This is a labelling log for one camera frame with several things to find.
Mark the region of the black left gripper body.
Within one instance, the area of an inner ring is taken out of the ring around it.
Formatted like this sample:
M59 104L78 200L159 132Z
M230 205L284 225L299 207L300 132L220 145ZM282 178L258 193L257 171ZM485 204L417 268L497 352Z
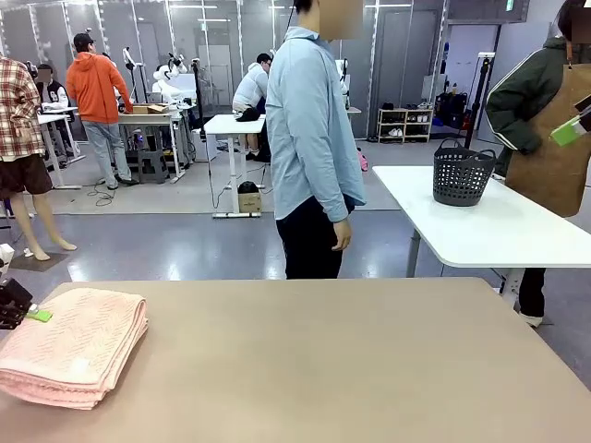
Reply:
M17 280L7 278L1 281L0 286L1 306L15 308L30 308L32 295Z

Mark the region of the person's right hand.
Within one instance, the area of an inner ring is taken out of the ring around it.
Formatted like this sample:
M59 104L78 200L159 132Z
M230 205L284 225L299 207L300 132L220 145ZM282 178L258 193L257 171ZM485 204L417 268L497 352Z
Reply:
M335 236L336 244L332 247L332 251L344 251L351 242L352 229L348 219L343 219L332 225Z

